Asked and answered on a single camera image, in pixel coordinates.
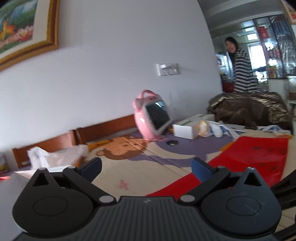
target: pink tablet device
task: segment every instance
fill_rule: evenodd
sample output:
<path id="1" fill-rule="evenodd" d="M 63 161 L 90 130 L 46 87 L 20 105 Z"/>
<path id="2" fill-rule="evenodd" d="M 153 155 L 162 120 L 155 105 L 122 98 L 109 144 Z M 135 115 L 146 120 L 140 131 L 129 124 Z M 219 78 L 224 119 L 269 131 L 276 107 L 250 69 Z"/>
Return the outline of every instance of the pink tablet device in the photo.
<path id="1" fill-rule="evenodd" d="M 135 122 L 143 139 L 156 141 L 162 138 L 166 127 L 172 123 L 168 107 L 160 95 L 143 90 L 133 101 Z"/>

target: wooden bed frame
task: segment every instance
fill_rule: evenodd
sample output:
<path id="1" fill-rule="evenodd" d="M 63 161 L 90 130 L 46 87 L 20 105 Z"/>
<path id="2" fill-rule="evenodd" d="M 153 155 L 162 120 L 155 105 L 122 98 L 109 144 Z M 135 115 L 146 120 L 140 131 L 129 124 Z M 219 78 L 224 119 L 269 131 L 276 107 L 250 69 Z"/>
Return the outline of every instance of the wooden bed frame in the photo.
<path id="1" fill-rule="evenodd" d="M 78 144 L 87 144 L 101 137 L 136 127 L 133 115 L 76 129 Z"/>
<path id="2" fill-rule="evenodd" d="M 48 152 L 56 152 L 58 150 L 63 150 L 75 145 L 77 145 L 75 130 L 71 130 L 68 133 L 65 133 L 57 137 L 53 137 L 51 139 L 39 143 L 34 143 L 32 145 L 24 146 L 22 148 L 14 148 L 12 149 L 12 152 L 15 156 L 17 166 L 19 168 L 22 168 L 30 164 L 27 150 L 31 149 L 32 147 L 38 146 Z"/>

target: black and white striped coat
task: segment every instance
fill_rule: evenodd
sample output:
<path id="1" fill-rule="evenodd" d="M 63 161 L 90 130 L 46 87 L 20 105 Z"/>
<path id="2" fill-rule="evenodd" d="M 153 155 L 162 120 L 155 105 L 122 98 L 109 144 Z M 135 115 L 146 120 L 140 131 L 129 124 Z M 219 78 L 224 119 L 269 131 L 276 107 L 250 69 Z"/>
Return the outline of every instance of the black and white striped coat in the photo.
<path id="1" fill-rule="evenodd" d="M 235 54 L 234 92 L 256 91 L 256 86 L 249 55 L 238 48 Z"/>

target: painting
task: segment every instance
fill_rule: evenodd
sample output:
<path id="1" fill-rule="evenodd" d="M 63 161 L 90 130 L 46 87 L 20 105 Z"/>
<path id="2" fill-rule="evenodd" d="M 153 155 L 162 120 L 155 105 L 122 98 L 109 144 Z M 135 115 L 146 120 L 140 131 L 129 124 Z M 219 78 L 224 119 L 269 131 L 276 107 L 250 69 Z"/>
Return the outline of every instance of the painting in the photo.
<path id="1" fill-rule="evenodd" d="M 59 0 L 8 0 L 0 8 L 0 70 L 58 48 Z"/>
<path id="2" fill-rule="evenodd" d="M 296 10 L 285 0 L 281 0 L 281 2 L 290 24 L 296 24 Z"/>

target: wall socket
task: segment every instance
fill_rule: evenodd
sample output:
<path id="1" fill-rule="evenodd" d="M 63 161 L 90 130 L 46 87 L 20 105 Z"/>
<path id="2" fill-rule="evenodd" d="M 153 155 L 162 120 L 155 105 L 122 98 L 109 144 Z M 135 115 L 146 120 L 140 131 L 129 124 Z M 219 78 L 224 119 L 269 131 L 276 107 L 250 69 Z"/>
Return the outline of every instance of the wall socket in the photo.
<path id="1" fill-rule="evenodd" d="M 156 64 L 156 68 L 157 68 L 158 76 L 180 74 L 177 63 Z"/>

